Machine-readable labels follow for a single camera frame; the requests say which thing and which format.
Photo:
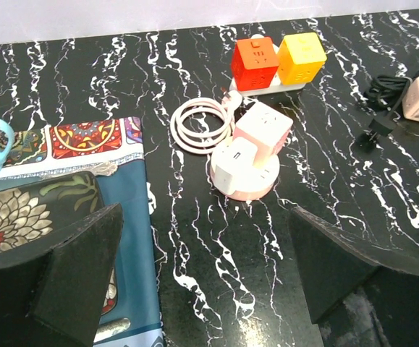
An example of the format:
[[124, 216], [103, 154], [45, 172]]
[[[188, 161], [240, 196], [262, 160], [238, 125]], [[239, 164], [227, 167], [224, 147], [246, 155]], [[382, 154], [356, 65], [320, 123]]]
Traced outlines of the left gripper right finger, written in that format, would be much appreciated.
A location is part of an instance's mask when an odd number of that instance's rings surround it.
[[419, 259], [301, 207], [288, 229], [310, 320], [325, 346], [419, 346]]

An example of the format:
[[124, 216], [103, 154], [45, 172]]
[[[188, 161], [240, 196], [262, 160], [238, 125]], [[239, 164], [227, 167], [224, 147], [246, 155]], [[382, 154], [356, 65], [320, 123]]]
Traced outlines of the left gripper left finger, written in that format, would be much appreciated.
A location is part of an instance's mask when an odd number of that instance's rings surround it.
[[122, 226], [109, 205], [0, 253], [0, 346], [92, 346]]

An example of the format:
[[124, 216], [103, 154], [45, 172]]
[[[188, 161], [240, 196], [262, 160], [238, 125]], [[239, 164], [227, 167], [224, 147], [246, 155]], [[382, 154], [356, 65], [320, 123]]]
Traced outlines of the white triangular power strip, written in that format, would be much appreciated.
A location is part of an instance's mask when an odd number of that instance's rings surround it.
[[232, 80], [229, 91], [242, 96], [258, 96], [303, 89], [306, 84], [285, 85], [279, 78], [277, 61], [279, 47], [270, 37], [255, 34], [236, 41], [232, 55]]

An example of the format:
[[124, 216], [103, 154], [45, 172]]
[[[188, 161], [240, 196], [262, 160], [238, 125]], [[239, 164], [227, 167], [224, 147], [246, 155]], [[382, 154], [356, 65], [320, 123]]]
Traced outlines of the round pink power strip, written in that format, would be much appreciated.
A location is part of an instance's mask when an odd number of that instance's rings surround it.
[[[233, 200], [243, 202], [258, 200], [270, 192], [279, 175], [279, 171], [279, 158], [277, 155], [272, 155], [260, 168], [256, 168], [253, 162], [253, 168], [249, 169], [247, 173], [242, 174], [241, 180], [237, 184], [237, 188], [233, 194], [226, 195], [221, 191], [220, 192]], [[210, 176], [213, 183], [212, 163]]]

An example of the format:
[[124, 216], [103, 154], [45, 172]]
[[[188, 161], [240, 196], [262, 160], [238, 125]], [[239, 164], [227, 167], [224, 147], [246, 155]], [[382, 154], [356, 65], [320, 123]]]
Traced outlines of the pink cube socket front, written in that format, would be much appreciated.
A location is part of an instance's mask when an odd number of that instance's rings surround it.
[[233, 137], [243, 137], [257, 147], [255, 163], [260, 165], [281, 150], [292, 125], [290, 117], [258, 102], [236, 122]]

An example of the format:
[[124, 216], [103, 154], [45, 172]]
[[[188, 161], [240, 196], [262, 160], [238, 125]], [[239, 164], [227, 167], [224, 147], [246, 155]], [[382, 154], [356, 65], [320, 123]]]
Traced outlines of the yellow cube socket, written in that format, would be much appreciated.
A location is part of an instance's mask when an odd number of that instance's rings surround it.
[[279, 79], [283, 85], [312, 82], [327, 60], [317, 33], [285, 35], [277, 52]]

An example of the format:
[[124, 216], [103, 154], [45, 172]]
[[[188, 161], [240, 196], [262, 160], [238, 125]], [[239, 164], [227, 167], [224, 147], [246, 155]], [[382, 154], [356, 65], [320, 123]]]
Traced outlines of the red cube socket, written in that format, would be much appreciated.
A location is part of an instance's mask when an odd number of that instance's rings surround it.
[[279, 68], [270, 37], [237, 40], [231, 70], [239, 91], [266, 89]]

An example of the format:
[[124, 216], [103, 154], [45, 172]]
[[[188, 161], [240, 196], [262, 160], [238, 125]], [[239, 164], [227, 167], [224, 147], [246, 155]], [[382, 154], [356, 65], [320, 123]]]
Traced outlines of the white plug adapter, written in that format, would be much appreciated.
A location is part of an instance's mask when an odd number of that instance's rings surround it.
[[211, 157], [214, 186], [226, 195], [233, 194], [242, 174], [253, 168], [257, 151], [257, 146], [244, 137], [217, 145]]

